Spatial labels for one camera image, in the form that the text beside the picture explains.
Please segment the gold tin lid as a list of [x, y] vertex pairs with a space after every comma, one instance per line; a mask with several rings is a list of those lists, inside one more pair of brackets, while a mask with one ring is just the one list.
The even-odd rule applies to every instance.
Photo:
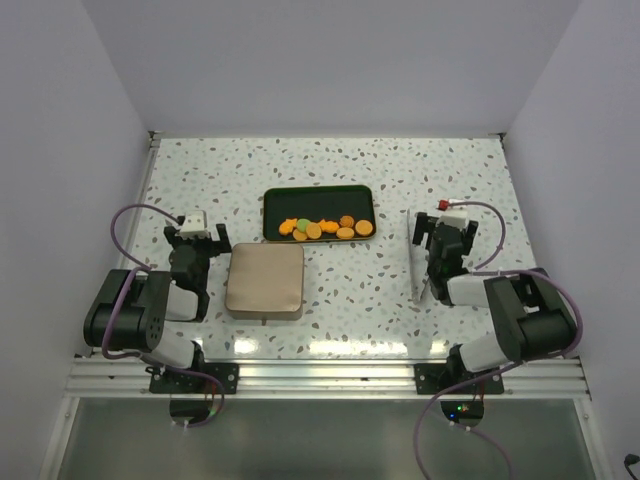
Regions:
[[294, 321], [302, 316], [304, 249], [242, 243], [231, 252], [225, 307], [236, 320]]

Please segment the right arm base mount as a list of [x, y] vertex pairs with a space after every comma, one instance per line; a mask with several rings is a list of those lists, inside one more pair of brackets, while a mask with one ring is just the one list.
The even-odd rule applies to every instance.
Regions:
[[454, 373], [443, 362], [423, 362], [413, 365], [414, 383], [418, 395], [435, 395], [453, 385], [474, 381], [456, 391], [456, 394], [500, 395], [505, 392], [503, 379], [498, 369], [471, 373], [466, 370]]

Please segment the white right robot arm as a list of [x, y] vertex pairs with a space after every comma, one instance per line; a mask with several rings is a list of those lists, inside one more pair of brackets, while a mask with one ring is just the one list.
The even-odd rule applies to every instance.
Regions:
[[492, 330], [451, 347], [437, 377], [441, 388], [461, 393], [503, 366], [563, 355], [582, 334], [575, 304], [545, 270], [492, 273], [467, 268], [464, 260], [477, 229], [463, 205], [439, 216], [419, 212], [410, 228], [411, 245], [426, 250], [423, 282], [433, 298], [448, 307], [485, 308], [490, 314]]

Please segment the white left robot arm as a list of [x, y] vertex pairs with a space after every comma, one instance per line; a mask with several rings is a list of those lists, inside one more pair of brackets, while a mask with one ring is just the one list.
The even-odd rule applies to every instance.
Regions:
[[83, 337], [107, 359], [138, 357], [174, 368], [175, 384], [193, 393], [208, 379], [201, 347], [166, 323], [204, 320], [211, 260], [229, 253], [231, 244], [224, 224], [216, 226], [214, 240], [208, 231], [189, 227], [187, 218], [181, 221], [164, 229], [172, 247], [170, 269], [110, 271], [87, 313]]

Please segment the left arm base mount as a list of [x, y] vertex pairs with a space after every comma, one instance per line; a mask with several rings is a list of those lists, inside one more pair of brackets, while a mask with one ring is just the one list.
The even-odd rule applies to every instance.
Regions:
[[236, 363], [207, 362], [200, 372], [177, 373], [173, 370], [147, 366], [145, 372], [151, 376], [149, 392], [153, 394], [203, 394], [233, 395], [240, 379], [240, 366]]

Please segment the metal tongs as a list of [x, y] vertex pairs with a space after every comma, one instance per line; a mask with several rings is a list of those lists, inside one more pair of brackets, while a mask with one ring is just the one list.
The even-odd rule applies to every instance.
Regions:
[[408, 241], [409, 274], [411, 280], [411, 299], [415, 304], [422, 302], [429, 286], [428, 252], [420, 244], [413, 243], [417, 214], [410, 209], [406, 212]]

